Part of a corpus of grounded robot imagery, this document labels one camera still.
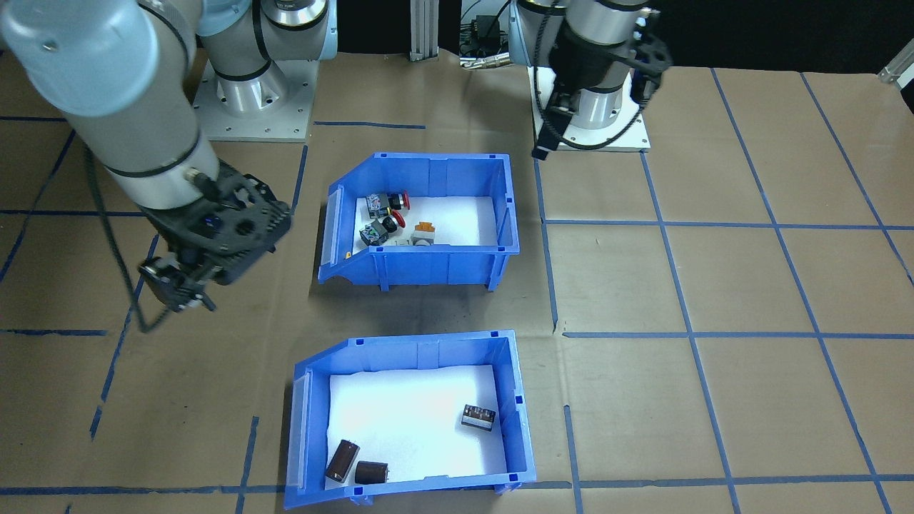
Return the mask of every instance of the blue tape line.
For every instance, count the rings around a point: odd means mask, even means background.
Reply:
[[[879,475],[882,482],[914,482],[914,475]],[[870,475],[808,475],[784,477],[734,477],[739,486],[771,484],[830,483],[848,484],[869,482]],[[583,489],[594,488],[633,488],[633,487],[707,487],[726,485],[725,478],[661,478],[657,480],[582,480]],[[532,482],[524,484],[524,489],[571,489],[573,486],[565,481]],[[148,495],[148,494],[279,494],[285,485],[268,486],[202,486],[202,487],[0,487],[0,496],[91,496],[91,495]]]
[[[689,337],[688,332],[562,332],[562,336],[570,338],[607,338],[607,339],[664,339],[673,337]]]
[[[15,334],[17,336],[68,336],[68,337],[105,337],[107,330],[70,330],[66,328],[51,328],[35,330],[33,328],[0,328],[0,334]]]
[[[521,486],[522,489],[571,489],[571,482],[564,481],[547,481],[547,482],[530,482]]]
[[[260,424],[260,418],[252,416],[250,418],[250,434],[248,435],[248,449],[244,454],[244,470],[241,472],[240,492],[238,500],[235,503],[235,514],[244,512],[244,495],[247,492],[248,477],[250,476],[250,463],[254,460],[254,445],[257,443],[257,425]]]
[[[43,116],[0,116],[0,122],[53,122],[66,123],[66,118],[46,118]]]
[[[99,423],[101,423],[101,405],[96,405],[95,415],[92,416],[92,424],[89,425],[89,436],[92,441],[95,441],[95,433],[99,431]]]
[[[546,256],[546,281],[549,285],[549,308],[552,309],[552,331],[558,327],[558,302],[556,300],[556,283],[552,274],[552,254],[549,252],[549,233],[546,227],[546,200],[543,197],[543,180],[539,175],[539,161],[533,159],[533,171],[537,178],[537,201],[539,202],[539,221],[543,231],[543,253]]]
[[[717,91],[720,93],[720,99],[724,102],[724,107],[727,109],[727,115],[730,118],[730,123],[733,125],[733,131],[736,133],[737,138],[739,139],[739,145],[742,147],[743,154],[746,156],[746,161],[749,163],[749,170],[752,172],[752,177],[755,179],[756,185],[759,188],[761,193],[762,201],[765,203],[765,209],[768,211],[768,215],[771,218],[771,223],[777,224],[777,220],[774,217],[774,211],[771,209],[771,204],[768,201],[768,197],[765,195],[765,189],[761,184],[759,179],[759,173],[756,170],[755,164],[752,162],[752,157],[749,155],[749,149],[746,147],[746,142],[743,139],[742,132],[739,130],[737,125],[736,118],[733,116],[733,111],[730,109],[729,102],[727,101],[727,95],[724,93],[723,87],[720,85],[720,80],[717,78],[717,73],[714,69],[711,69],[711,76],[714,78],[714,82],[717,85]],[[877,222],[881,225],[881,221],[877,217]],[[778,236],[778,242],[781,244],[781,250],[784,253],[784,259],[787,261],[787,265],[790,267],[791,275],[793,276],[793,281],[796,283],[797,289],[800,292],[800,297],[803,302],[803,306],[806,309],[806,314],[809,316],[810,323],[813,325],[813,330],[816,333],[821,333],[819,328],[819,323],[815,318],[815,313],[813,312],[813,307],[809,302],[809,297],[806,295],[806,290],[803,288],[802,282],[800,280],[800,275],[797,273],[796,266],[793,264],[793,258],[791,253],[787,248],[787,242],[784,240],[781,229],[775,228],[774,233]],[[854,437],[856,437],[857,443],[860,446],[860,452],[863,454],[864,460],[866,461],[866,468],[869,470],[871,479],[873,480],[874,485],[876,486],[876,491],[879,495],[879,499],[882,501],[882,507],[885,510],[886,514],[892,513],[892,508],[888,505],[888,499],[886,498],[886,493],[882,488],[882,484],[879,482],[876,473],[876,467],[873,465],[873,459],[870,458],[869,450],[866,448],[866,443],[864,443],[863,436],[860,434],[859,429],[857,428],[856,419],[854,413],[851,411],[850,403],[847,401],[847,396],[845,395],[845,390],[841,386],[841,381],[838,379],[838,373],[834,368],[834,363],[832,362],[832,357],[828,353],[828,347],[825,345],[825,339],[822,336],[818,337],[819,348],[822,351],[822,355],[825,359],[825,364],[828,367],[828,372],[832,375],[832,381],[834,382],[834,387],[838,392],[838,397],[841,399],[842,405],[844,405],[845,413],[847,414],[847,421],[850,422],[851,428],[854,431]]]
[[[912,474],[879,475],[879,480],[882,482],[914,482],[914,475],[912,475]]]
[[[863,198],[866,200],[866,204],[869,206],[869,210],[873,213],[873,218],[876,219],[876,223],[879,225],[879,228],[882,230],[882,235],[886,237],[888,241],[888,246],[891,247],[892,251],[895,253],[895,257],[901,262],[901,267],[905,269],[905,273],[908,274],[908,280],[914,284],[914,277],[911,276],[911,270],[908,268],[908,265],[905,264],[904,257],[901,256],[901,252],[898,251],[898,247],[895,246],[895,242],[892,241],[892,236],[888,234],[886,230],[885,223],[882,222],[882,218],[879,216],[879,213],[876,211],[876,205],[873,203],[873,200],[870,199],[869,194],[866,193],[866,188],[863,186],[863,181],[860,180],[860,176],[854,168],[854,164],[851,163],[850,157],[847,156],[845,151],[845,146],[841,144],[841,140],[838,139],[838,134],[835,133],[832,123],[828,120],[828,116],[825,114],[825,110],[822,108],[822,104],[819,103],[819,99],[816,98],[815,93],[813,92],[812,86],[809,85],[809,81],[806,79],[806,75],[800,73],[800,78],[802,79],[803,85],[806,86],[806,90],[809,92],[809,95],[813,98],[815,103],[815,108],[819,110],[819,114],[822,116],[822,121],[825,122],[825,126],[828,127],[828,132],[832,135],[834,143],[838,145],[838,150],[841,150],[841,156],[845,159],[847,163],[847,169],[850,170],[851,175],[854,176],[854,181],[857,184],[857,187],[860,189],[860,193],[863,194]]]
[[[769,484],[805,484],[805,483],[848,483],[871,482],[870,475],[809,475],[795,477],[738,477],[734,478],[739,486],[764,486]]]
[[[159,242],[159,236],[156,234],[153,237],[152,242],[149,243],[149,251],[146,253],[146,259],[151,259],[153,253],[155,253],[155,245]],[[140,293],[143,291],[143,280],[139,280],[136,286],[133,288],[133,299],[136,301],[140,300]],[[130,322],[133,318],[133,307],[127,307],[127,316],[124,317],[123,327],[121,328],[121,335],[118,337],[117,346],[114,347],[114,354],[112,355],[112,362],[108,365],[108,374],[105,376],[105,383],[101,386],[101,404],[97,407],[97,412],[95,418],[92,420],[92,425],[89,429],[92,441],[95,440],[95,433],[99,429],[99,423],[101,422],[101,406],[108,401],[108,393],[111,391],[112,383],[114,382],[114,371],[117,366],[117,361],[121,357],[121,348],[123,348],[123,341],[127,338],[127,330],[130,328]]]
[[[667,478],[661,480],[585,480],[585,489],[627,489],[634,487],[706,487],[725,486],[726,478]]]
[[[268,494],[282,493],[285,491],[285,485],[277,486],[248,486],[244,488],[245,494]]]
[[[565,405],[565,434],[569,440],[569,460],[571,462],[571,489],[574,490],[574,507],[576,514],[584,514],[584,499],[580,494],[580,474],[578,472],[578,448],[574,444],[574,426],[571,423],[571,407]]]
[[[651,178],[651,167],[647,164],[647,157],[641,152],[641,166],[644,168],[644,178],[647,179],[647,188],[651,192],[651,201],[654,203],[654,212],[657,220],[664,221],[663,212],[660,210],[660,200],[657,198],[657,190],[654,187],[654,180]],[[705,406],[707,415],[711,421],[711,430],[714,431],[714,439],[717,441],[717,452],[720,454],[720,464],[724,468],[724,478],[727,480],[727,490],[730,493],[730,503],[733,505],[734,514],[740,514],[739,498],[737,498],[737,488],[733,483],[733,474],[730,472],[730,462],[727,458],[727,448],[724,447],[724,439],[720,434],[720,426],[717,424],[717,414],[714,410],[714,403],[711,401],[711,390],[707,386],[705,377],[705,368],[701,363],[701,356],[698,354],[698,344],[696,338],[692,335],[692,320],[688,314],[686,305],[686,296],[683,294],[682,283],[679,281],[679,272],[676,270],[676,262],[673,258],[673,247],[670,245],[669,235],[666,233],[666,226],[660,226],[660,235],[664,239],[664,249],[666,250],[666,259],[669,261],[670,274],[673,276],[673,285],[676,289],[676,296],[679,299],[679,308],[682,311],[685,330],[690,333],[688,338],[689,347],[692,349],[692,358],[695,361],[695,367],[698,371],[698,380],[701,382],[701,391],[705,396]]]
[[[0,496],[88,496],[88,495],[149,495],[149,494],[213,494],[231,493],[237,487],[0,487]]]
[[[298,209],[298,197],[302,194],[302,181],[304,180],[304,163],[308,160],[308,145],[302,146],[302,158],[298,162],[298,178],[295,179],[295,194],[292,195],[292,215]]]
[[[546,220],[549,225],[611,225],[635,227],[710,227],[720,229],[807,229],[883,230],[879,225],[825,225],[808,223],[741,223],[736,221],[651,221],[651,220]],[[891,230],[914,230],[914,226],[893,225]]]
[[[851,334],[840,332],[823,332],[826,339],[914,339],[914,334]]]
[[[0,214],[29,214],[32,216],[98,216],[95,210],[28,210],[0,209]],[[142,218],[142,212],[110,211],[105,212],[109,218]]]
[[[38,190],[38,194],[35,196],[35,200],[32,202],[31,208],[29,208],[26,215],[26,219],[22,222],[22,228],[19,229],[19,235],[16,236],[16,242],[13,244],[12,250],[6,256],[6,261],[3,264],[3,268],[0,268],[0,282],[3,282],[6,278],[6,272],[9,271],[10,266],[13,265],[13,259],[15,259],[16,254],[19,252],[19,247],[22,246],[22,241],[26,237],[26,228],[28,227],[28,221],[31,219],[31,212],[35,210],[38,202],[41,200],[41,197],[45,194],[45,190],[48,188],[48,185],[51,183],[51,180],[60,170],[60,166],[63,164],[63,159],[67,156],[69,147],[73,144],[73,139],[76,137],[75,131],[69,131],[69,136],[67,137],[66,143],[64,143],[63,148],[60,149],[58,154],[58,159],[54,163],[54,167],[51,168],[51,172],[48,175],[48,178],[45,180],[45,183],[41,185],[41,188]]]
[[[16,254],[19,253],[19,247],[22,246],[22,240],[26,237],[26,224],[22,224],[22,228],[19,229],[19,234],[16,236],[16,242],[13,243],[13,248],[10,249],[9,254],[6,256],[6,261],[3,263],[3,268],[0,268],[0,282],[3,282],[3,279],[6,278],[6,272],[9,271],[9,267],[13,265],[13,259],[16,258]]]
[[[425,130],[425,125],[409,125],[401,123],[376,123],[376,122],[314,122],[315,125],[325,125],[331,127],[377,127],[377,128],[400,128]]]

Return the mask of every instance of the cable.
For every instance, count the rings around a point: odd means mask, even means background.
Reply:
[[[477,0],[477,2],[476,2],[475,4],[470,5],[469,7],[467,7],[466,10],[463,11],[463,14],[460,16],[460,20],[463,21],[463,19],[466,18],[466,14],[470,12],[470,9],[473,9],[473,8],[476,7],[477,5],[481,4],[482,1],[483,1],[483,0]]]
[[[625,135],[625,133],[628,132],[630,128],[632,128],[632,125],[638,121],[638,116],[641,116],[641,113],[644,111],[645,104],[639,103],[638,112],[632,116],[632,119],[629,120],[628,124],[626,124],[625,127],[622,128],[622,130],[620,130],[616,135],[602,143],[597,143],[595,145],[581,145],[579,143],[569,141],[562,134],[558,133],[558,129],[556,129],[555,125],[553,125],[552,122],[546,117],[546,112],[543,109],[543,102],[539,99],[539,74],[537,72],[539,67],[537,63],[539,62],[540,47],[543,46],[543,33],[546,32],[546,23],[552,17],[552,15],[555,14],[556,6],[560,1],[561,0],[552,0],[552,5],[549,6],[548,11],[546,11],[546,14],[543,15],[543,20],[539,23],[539,30],[537,30],[537,40],[533,46],[533,93],[534,97],[537,99],[537,111],[539,112],[540,119],[543,120],[543,126],[545,126],[561,143],[564,143],[565,145],[570,146],[576,150],[599,150],[607,145],[615,143],[620,137]]]
[[[84,163],[86,167],[86,178],[89,180],[89,192],[92,194],[92,201],[95,202],[95,209],[99,212],[99,220],[101,220],[101,227],[105,231],[105,239],[108,240],[108,247],[111,248],[114,260],[117,261],[118,269],[121,271],[123,283],[127,287],[127,295],[130,296],[130,308],[136,312],[136,319],[140,324],[140,332],[143,332],[144,334],[152,332],[165,321],[165,318],[168,317],[168,313],[170,313],[171,310],[166,307],[159,313],[159,316],[155,317],[155,320],[151,325],[146,323],[146,318],[143,316],[143,310],[140,309],[140,304],[137,302],[136,296],[133,295],[133,280],[131,280],[130,273],[127,271],[127,265],[123,262],[121,249],[118,248],[117,241],[114,239],[111,221],[108,219],[108,214],[105,211],[105,202],[101,198],[101,191],[99,190],[99,180],[95,175],[95,161],[93,160],[92,151],[89,149],[88,145],[84,145],[84,150]]]

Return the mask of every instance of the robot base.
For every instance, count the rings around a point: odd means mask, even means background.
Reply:
[[[539,81],[540,96],[543,107],[549,101],[549,95],[552,94],[552,82],[556,74],[549,68],[537,68]],[[537,111],[537,99],[533,91],[533,68],[529,68],[527,73],[530,76],[530,100],[533,102],[533,125],[536,134],[539,134],[543,127],[543,119]],[[632,90],[632,77],[625,79],[622,85],[622,108],[616,116],[616,121],[604,129],[582,129],[574,125],[569,125],[565,131],[565,138],[582,145],[597,145],[616,135],[628,122],[632,116],[638,112],[638,105],[632,100],[630,91]],[[651,140],[647,136],[647,127],[644,125],[644,119],[639,114],[638,120],[632,125],[632,128],[617,139],[614,143],[606,145],[600,149],[602,152],[640,152],[651,148]],[[564,143],[558,144],[559,150],[573,150]]]
[[[240,118],[229,113],[216,95],[216,72],[210,63],[194,98],[194,109],[203,134],[210,141],[261,141],[304,143],[311,124],[314,89],[317,85],[316,60],[276,62],[289,82],[287,102],[271,106],[256,117]]]

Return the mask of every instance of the grid line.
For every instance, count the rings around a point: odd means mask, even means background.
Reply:
[[[105,337],[108,335],[108,331],[69,328],[0,328],[0,334],[13,334],[16,336]]]
[[[657,191],[654,188],[654,180],[651,178],[651,167],[647,164],[647,157],[644,155],[644,152],[641,152],[641,165],[644,168],[644,178],[647,179],[647,187],[651,192],[651,201],[654,204],[654,212],[657,215],[657,220],[663,221],[664,215],[660,210],[660,200],[657,198]],[[660,226],[660,235],[664,239],[666,260],[669,262],[670,274],[673,276],[673,285],[676,289],[676,297],[679,300],[679,309],[682,311],[683,321],[685,322],[685,330],[692,334],[692,320],[688,314],[686,297],[683,295],[682,283],[679,281],[679,272],[676,270],[676,262],[673,257],[673,248],[670,246],[670,238],[666,233],[666,226]],[[730,494],[730,503],[733,505],[734,514],[740,514],[741,509],[739,508],[739,498],[737,497],[736,484],[733,482],[733,474],[730,472],[730,462],[727,458],[727,448],[724,447],[724,439],[720,433],[720,425],[717,423],[717,414],[714,410],[714,403],[711,400],[711,390],[707,386],[705,367],[701,363],[701,356],[698,353],[698,343],[696,342],[694,334],[688,337],[688,342],[689,347],[692,350],[692,359],[695,361],[696,371],[698,372],[698,380],[701,382],[701,391],[705,397],[705,406],[707,407],[707,415],[711,422],[711,430],[714,431],[714,440],[717,444],[717,452],[720,456],[720,464],[724,469],[724,478],[727,482],[727,491]]]
[[[912,474],[878,475],[881,482],[898,482],[914,484]],[[829,483],[853,484],[870,482],[870,475],[796,475],[771,477],[733,477],[738,486],[765,486],[775,484]],[[708,487],[725,486],[724,477],[710,478],[660,478],[656,480],[582,480],[582,489],[618,489],[640,487]],[[564,481],[533,482],[524,484],[522,489],[571,489],[572,485]],[[198,486],[198,487],[122,487],[122,486],[39,486],[39,487],[0,487],[0,497],[20,496],[111,496],[111,495],[238,495],[242,491],[250,494],[281,494],[284,484],[261,486]]]
[[[30,214],[32,216],[98,216],[97,210],[34,210],[28,209],[0,209],[0,214]],[[109,218],[142,218],[143,213],[127,210],[108,210],[105,215]]]
[[[235,503],[235,514],[243,514],[244,512],[244,495],[248,493],[248,477],[250,477],[251,462],[254,460],[254,445],[257,443],[258,424],[260,424],[260,417],[251,416],[248,447],[244,453],[244,467],[241,471],[241,482],[239,484],[238,500]]]
[[[580,471],[578,470],[578,448],[574,442],[574,424],[571,421],[571,407],[563,407],[565,413],[565,434],[569,441],[569,462],[571,463],[571,489],[574,491],[574,507],[577,514],[584,514],[584,498],[580,494]]]
[[[378,122],[314,122],[315,125],[324,125],[332,127],[376,127],[376,128],[398,128],[411,130],[425,130],[425,125],[411,125],[404,123],[378,123]]]
[[[895,257],[901,262],[901,267],[905,269],[905,273],[908,274],[908,280],[914,284],[914,278],[911,277],[911,270],[908,268],[908,265],[905,264],[904,257],[901,256],[901,252],[898,251],[898,247],[895,245],[895,242],[892,241],[892,236],[888,234],[886,225],[882,222],[882,217],[879,216],[879,213],[876,211],[876,205],[873,204],[873,200],[870,199],[869,194],[866,193],[866,188],[863,185],[863,181],[860,180],[860,176],[854,168],[854,164],[851,163],[850,157],[845,151],[845,146],[841,144],[841,140],[838,138],[838,134],[835,133],[832,123],[828,120],[828,116],[825,114],[825,110],[822,108],[822,105],[819,103],[819,99],[816,98],[815,93],[813,92],[813,87],[810,86],[809,81],[806,79],[806,75],[800,73],[800,78],[802,83],[806,86],[806,90],[809,92],[810,97],[813,98],[815,103],[815,108],[818,109],[819,114],[822,116],[822,121],[825,122],[825,126],[828,128],[828,132],[832,135],[834,143],[838,146],[838,150],[841,150],[841,157],[845,159],[847,164],[847,169],[850,170],[851,175],[854,177],[854,181],[857,184],[857,187],[860,189],[860,193],[863,195],[863,198],[866,200],[866,204],[869,206],[869,210],[873,213],[873,218],[876,218],[876,223],[880,230],[882,230],[882,235],[886,236],[886,241],[888,241],[888,246],[892,249],[892,252],[895,253]]]
[[[44,116],[0,116],[0,122],[43,122],[66,123],[66,118],[48,118]]]
[[[151,259],[153,253],[155,252],[155,246],[159,242],[159,236],[156,234],[153,236],[152,242],[149,244],[149,251],[146,253],[146,259]],[[137,281],[136,286],[133,288],[133,300],[136,302],[140,301],[140,293],[143,291],[143,280],[140,279]],[[92,416],[92,423],[89,425],[89,435],[92,441],[95,441],[95,434],[99,430],[99,423],[101,423],[101,414],[102,408],[104,407],[105,402],[108,401],[108,393],[111,392],[111,386],[114,382],[114,371],[117,368],[117,361],[121,356],[121,348],[123,348],[123,341],[127,338],[127,331],[130,329],[130,322],[133,318],[133,304],[130,304],[127,307],[127,316],[124,317],[123,327],[121,328],[121,335],[118,337],[117,346],[114,347],[114,353],[112,355],[111,364],[108,365],[108,374],[105,376],[104,385],[101,386],[101,395],[100,402],[95,407],[95,414]]]
[[[13,249],[9,251],[9,254],[6,256],[6,261],[4,262],[3,268],[0,268],[0,282],[3,282],[6,277],[6,273],[9,272],[10,266],[13,265],[13,260],[16,258],[16,254],[19,252],[19,247],[22,246],[22,241],[26,238],[26,229],[28,228],[28,222],[32,218],[32,212],[37,207],[38,202],[41,201],[41,197],[44,196],[45,190],[48,189],[51,180],[54,179],[54,176],[57,175],[60,167],[63,165],[64,157],[67,156],[67,152],[71,145],[73,145],[73,140],[76,138],[76,131],[70,130],[69,135],[67,136],[67,141],[64,143],[63,148],[60,149],[58,154],[57,161],[54,163],[54,167],[51,168],[48,178],[45,180],[44,184],[41,185],[41,188],[38,190],[35,200],[32,202],[32,206],[29,208],[26,213],[26,219],[22,222],[22,228],[19,229],[19,235],[16,236],[16,242],[13,243]]]
[[[539,203],[539,221],[543,231],[543,253],[546,255],[546,281],[549,284],[549,307],[552,309],[552,332],[558,327],[558,301],[556,300],[556,283],[552,274],[552,254],[549,252],[549,233],[546,226],[546,201],[543,196],[543,180],[539,172],[539,161],[533,159],[533,171],[537,179],[537,200]]]
[[[727,110],[727,116],[730,119],[730,123],[733,125],[733,131],[736,134],[737,139],[739,140],[739,145],[742,147],[743,155],[746,157],[746,162],[749,164],[749,171],[752,173],[752,177],[755,179],[756,186],[759,188],[759,193],[761,194],[761,199],[765,204],[765,209],[768,211],[768,215],[771,218],[772,224],[777,224],[777,220],[774,217],[774,211],[771,208],[771,203],[769,202],[768,196],[765,194],[765,189],[761,184],[759,178],[759,172],[755,167],[755,163],[752,162],[752,157],[749,154],[749,148],[746,146],[746,141],[743,139],[742,132],[739,130],[739,126],[736,121],[736,117],[733,115],[733,110],[730,109],[730,104],[727,101],[727,95],[724,93],[724,88],[720,84],[720,80],[717,78],[717,72],[711,68],[711,77],[714,79],[714,83],[717,86],[717,92],[720,94],[720,99],[724,103],[724,108]],[[806,290],[802,285],[800,280],[800,275],[797,274],[796,266],[793,263],[793,258],[791,257],[790,250],[787,248],[787,242],[784,240],[783,234],[781,233],[780,228],[775,228],[774,233],[778,237],[778,243],[781,245],[781,250],[784,253],[784,259],[787,261],[788,267],[790,267],[791,275],[793,275],[793,281],[796,283],[797,289],[800,292],[800,297],[803,302],[803,306],[806,309],[806,314],[809,317],[810,322],[813,324],[813,330],[818,333],[820,332],[819,323],[816,321],[815,313],[813,312],[813,307],[809,302],[809,297],[806,294]],[[838,378],[837,371],[834,368],[834,363],[832,358],[828,353],[828,347],[825,345],[825,339],[821,336],[818,338],[819,348],[822,351],[823,358],[825,359],[825,364],[828,367],[828,371],[832,376],[832,381],[834,382],[834,387],[838,392],[838,397],[841,400],[842,405],[845,408],[845,414],[847,415],[847,421],[851,425],[851,429],[854,432],[854,436],[857,440],[857,443],[860,447],[860,452],[863,454],[864,460],[866,461],[866,467],[869,469],[870,477],[873,481],[873,484],[876,486],[876,491],[879,495],[879,500],[882,502],[882,507],[885,510],[886,514],[892,514],[892,508],[888,504],[888,498],[886,497],[886,492],[882,488],[882,483],[879,481],[876,467],[873,465],[873,459],[870,457],[869,450],[866,448],[866,443],[863,440],[863,436],[860,434],[860,430],[857,427],[856,418],[854,413],[851,411],[850,403],[847,401],[847,396],[845,394],[844,387],[841,385],[841,381]]]
[[[304,180],[304,164],[308,160],[308,145],[302,145],[302,158],[298,162],[298,177],[295,178],[295,192],[292,194],[292,215],[298,209],[298,197],[302,194],[302,181]]]

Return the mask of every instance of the blue bin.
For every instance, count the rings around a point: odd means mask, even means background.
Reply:
[[[371,246],[348,256],[355,239],[356,203],[379,191],[412,197],[489,197],[491,246]],[[373,154],[328,190],[324,244],[317,280],[342,276],[357,285],[483,284],[502,280],[508,257],[520,253],[511,163],[502,154]]]
[[[506,473],[324,489],[331,375],[480,365],[493,368],[496,420],[504,438]],[[434,489],[493,488],[502,494],[536,479],[514,330],[348,339],[295,365],[284,500],[287,509],[340,498],[370,505],[378,495]]]

